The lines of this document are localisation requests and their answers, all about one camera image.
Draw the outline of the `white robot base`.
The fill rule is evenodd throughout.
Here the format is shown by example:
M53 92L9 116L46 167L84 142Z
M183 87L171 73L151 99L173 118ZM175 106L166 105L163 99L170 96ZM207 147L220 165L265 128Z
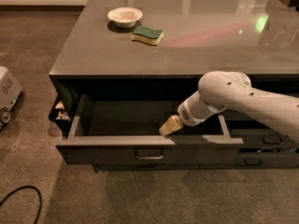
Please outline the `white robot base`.
M11 110L22 92L20 82L4 66L0 66L0 129L11 120Z

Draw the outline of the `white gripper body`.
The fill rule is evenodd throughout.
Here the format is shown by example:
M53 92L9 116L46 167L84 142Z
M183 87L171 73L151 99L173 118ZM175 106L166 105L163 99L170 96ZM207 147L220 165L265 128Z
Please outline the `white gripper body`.
M213 115L224 111L221 105L209 105L196 91L178 106L178 117L185 126L196 126Z

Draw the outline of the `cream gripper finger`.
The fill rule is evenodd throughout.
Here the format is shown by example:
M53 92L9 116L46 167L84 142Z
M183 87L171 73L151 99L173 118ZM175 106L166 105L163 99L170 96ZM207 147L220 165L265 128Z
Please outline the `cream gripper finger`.
M183 128L183 123L178 115L171 116L159 129L159 134L167 136Z

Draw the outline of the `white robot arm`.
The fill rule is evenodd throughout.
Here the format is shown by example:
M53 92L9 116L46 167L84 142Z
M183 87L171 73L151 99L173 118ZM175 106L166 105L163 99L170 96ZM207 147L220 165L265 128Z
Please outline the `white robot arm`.
M204 74L197 91L178 106L178 113L164 123L159 133L169 135L184 126L196 126L226 109L245 114L299 142L299 99L255 89L249 77L239 72Z

